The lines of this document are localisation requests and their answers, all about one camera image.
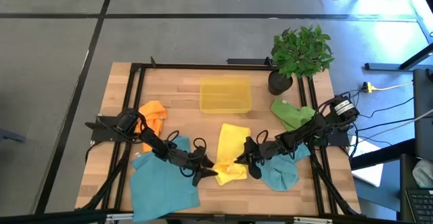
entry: blue cloth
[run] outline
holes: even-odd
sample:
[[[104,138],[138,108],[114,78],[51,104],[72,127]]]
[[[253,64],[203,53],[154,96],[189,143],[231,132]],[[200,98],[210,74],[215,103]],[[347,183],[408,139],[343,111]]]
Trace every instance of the blue cloth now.
[[[187,137],[178,136],[173,142],[178,149],[191,151]],[[152,153],[140,156],[131,164],[135,169],[131,177],[133,221],[149,221],[200,205],[192,177],[184,177],[178,166],[162,161]]]
[[[296,163],[304,157],[310,156],[309,149],[302,143],[295,151],[295,158],[289,155],[278,155],[265,161],[265,165],[258,164],[262,171],[262,180],[272,190],[287,191],[299,181]]]

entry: black pot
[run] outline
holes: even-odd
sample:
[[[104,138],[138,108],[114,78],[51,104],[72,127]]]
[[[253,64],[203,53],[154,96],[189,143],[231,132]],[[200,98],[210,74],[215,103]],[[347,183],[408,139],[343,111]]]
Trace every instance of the black pot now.
[[[273,95],[281,95],[293,84],[292,77],[287,78],[284,74],[279,74],[278,70],[272,71],[268,78],[268,90]]]

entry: keyboard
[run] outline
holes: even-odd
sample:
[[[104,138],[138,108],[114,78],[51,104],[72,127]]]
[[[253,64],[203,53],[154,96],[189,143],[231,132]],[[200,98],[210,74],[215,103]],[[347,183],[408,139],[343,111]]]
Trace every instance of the keyboard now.
[[[433,189],[406,189],[406,197],[415,222],[433,224]]]

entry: wooden table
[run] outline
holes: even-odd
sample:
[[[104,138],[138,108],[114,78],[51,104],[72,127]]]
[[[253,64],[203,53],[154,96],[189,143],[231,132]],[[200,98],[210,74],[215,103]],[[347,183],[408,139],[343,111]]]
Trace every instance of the wooden table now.
[[[130,67],[130,63],[113,63],[100,110],[104,116],[116,116],[121,111]],[[285,131],[280,119],[270,111],[274,99],[285,99],[294,106],[301,107],[297,79],[294,78],[294,84],[288,91],[275,97],[267,91],[268,74],[269,71],[148,68],[145,71],[140,105],[150,100],[159,100],[168,114],[161,138],[165,138],[172,131],[179,130],[182,135],[190,138],[192,148],[192,140],[203,137],[208,143],[209,159],[214,161],[221,125],[224,122],[250,127],[253,138],[264,129],[269,130],[269,135],[272,137]],[[203,114],[199,109],[199,88],[200,78],[204,76],[250,76],[252,110],[246,114]],[[133,91],[137,86],[137,80],[135,79]],[[314,82],[319,104],[334,96],[328,71],[317,74]],[[307,101],[311,105],[306,79],[304,86]],[[77,208],[88,203],[106,180],[113,145],[112,142],[102,143],[90,152],[76,201]],[[141,145],[134,145],[130,159],[136,159],[135,153],[141,151]],[[350,206],[359,212],[357,193],[347,155],[337,147],[328,147],[327,153],[334,185]],[[251,176],[246,180],[232,181],[223,186],[219,186],[214,177],[202,179],[198,185],[200,207],[179,212],[318,215],[310,160],[305,158],[296,166],[300,180],[286,192],[275,192],[260,179],[253,179]],[[129,183],[133,173],[133,167],[129,165],[120,207],[123,211],[133,210]],[[117,182],[114,182],[109,207],[114,205],[116,186]],[[326,186],[323,183],[321,189],[325,211],[329,212]]]

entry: concrete floor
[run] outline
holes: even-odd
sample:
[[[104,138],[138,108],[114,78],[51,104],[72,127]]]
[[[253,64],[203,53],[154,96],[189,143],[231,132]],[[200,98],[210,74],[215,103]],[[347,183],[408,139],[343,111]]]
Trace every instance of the concrete floor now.
[[[99,13],[104,0],[0,0],[0,13]],[[398,22],[354,20],[261,19],[117,19],[105,20],[92,59],[64,157],[47,211],[72,210],[89,147],[90,130],[112,62],[225,63],[227,58],[264,58],[272,36],[288,27],[320,24],[332,40],[336,61],[331,67],[335,93],[357,89],[370,81],[386,87],[411,80],[410,73],[366,72],[365,62],[401,63],[428,43],[414,21],[408,0],[111,0],[109,13],[243,13],[243,14],[369,14],[391,15]],[[0,19],[0,128],[25,135],[28,141],[0,144],[0,216],[33,211],[58,131],[89,46],[96,20]],[[403,102],[411,87],[361,95],[363,114]],[[409,103],[358,128],[409,118]],[[376,139],[397,143],[413,137],[413,125]],[[385,173],[398,171],[386,164]],[[392,181],[391,175],[382,181]],[[357,182],[358,193],[368,187]],[[389,195],[395,195],[393,189]],[[362,201],[369,216],[394,219]]]

